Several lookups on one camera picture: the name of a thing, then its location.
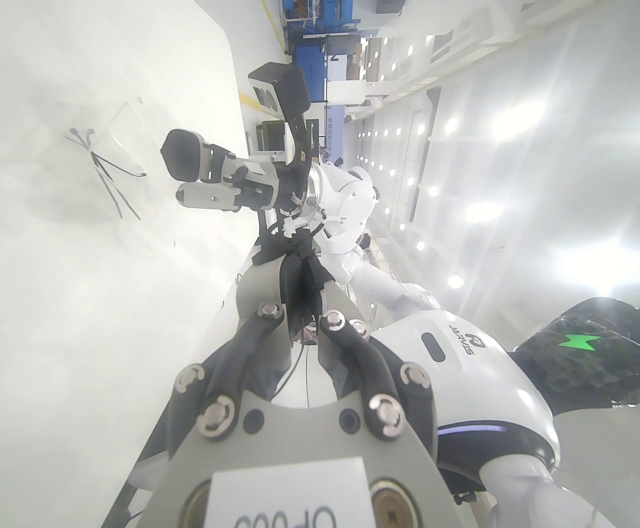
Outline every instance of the white label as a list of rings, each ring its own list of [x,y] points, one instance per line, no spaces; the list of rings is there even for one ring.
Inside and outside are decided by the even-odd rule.
[[[254,174],[265,174],[264,169],[260,166],[259,163],[256,163],[254,161],[245,161],[244,165]]]
[[[233,471],[211,479],[205,528],[376,528],[362,458]]]

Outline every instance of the white table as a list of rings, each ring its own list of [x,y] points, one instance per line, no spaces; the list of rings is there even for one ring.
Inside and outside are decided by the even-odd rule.
[[[257,236],[159,154],[181,127],[246,155],[231,51],[191,1],[4,0],[0,65],[0,524],[98,527]],[[109,171],[140,219],[72,127],[147,173]]]

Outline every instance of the yellow tape line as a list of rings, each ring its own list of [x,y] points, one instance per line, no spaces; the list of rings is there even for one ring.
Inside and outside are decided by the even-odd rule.
[[[269,17],[269,21],[271,23],[271,27],[273,28],[273,32],[276,34],[276,38],[278,39],[278,42],[280,43],[280,47],[282,48],[282,52],[284,53],[284,41],[282,40],[282,37],[280,36],[280,32],[278,31],[278,26],[276,26],[276,23],[273,21],[273,17],[271,16],[271,13],[269,13],[269,8],[267,7],[267,2],[265,0],[262,0],[262,5],[264,7],[265,12],[267,13],[267,17]]]
[[[240,99],[240,104],[244,104],[244,105],[248,106],[249,108],[253,108],[254,110],[258,110],[260,112],[264,112],[264,110],[262,109],[262,106],[260,106],[260,103],[257,102],[250,95],[247,95],[244,92],[238,92],[238,98]]]

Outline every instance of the metal bolt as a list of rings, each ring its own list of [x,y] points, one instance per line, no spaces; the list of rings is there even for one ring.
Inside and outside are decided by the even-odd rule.
[[[196,380],[204,380],[204,369],[201,365],[194,363],[183,368],[175,379],[173,386],[180,394],[187,392],[189,386]]]
[[[363,321],[359,319],[352,319],[349,321],[349,323],[355,329],[355,331],[358,332],[358,335],[361,338],[366,339],[369,337],[369,331],[367,330],[367,325],[364,324]]]
[[[329,310],[324,314],[326,318],[326,324],[329,326],[329,330],[332,332],[337,332],[338,330],[342,330],[344,328],[344,323],[346,319],[342,312],[338,310]]]
[[[388,394],[376,394],[369,401],[369,408],[376,411],[382,424],[382,434],[387,438],[395,438],[404,429],[404,409],[398,401]]]
[[[400,367],[400,379],[405,385],[422,385],[429,388],[431,380],[429,374],[417,363],[405,363]]]
[[[275,303],[266,303],[259,310],[258,315],[266,317],[278,317],[280,313],[280,307]]]
[[[222,435],[234,420],[236,406],[234,401],[221,394],[215,403],[209,405],[196,419],[196,427],[202,436],[216,438]]]
[[[373,515],[380,528],[418,528],[418,514],[409,495],[395,482],[380,480],[370,489]]]

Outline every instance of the purple light strip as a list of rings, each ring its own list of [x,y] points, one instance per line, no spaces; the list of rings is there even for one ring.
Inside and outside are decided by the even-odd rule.
[[[450,427],[449,429],[441,429],[438,431],[438,436],[451,435],[453,433],[467,433],[469,431],[495,431],[496,433],[504,433],[507,429],[502,426],[458,426]]]

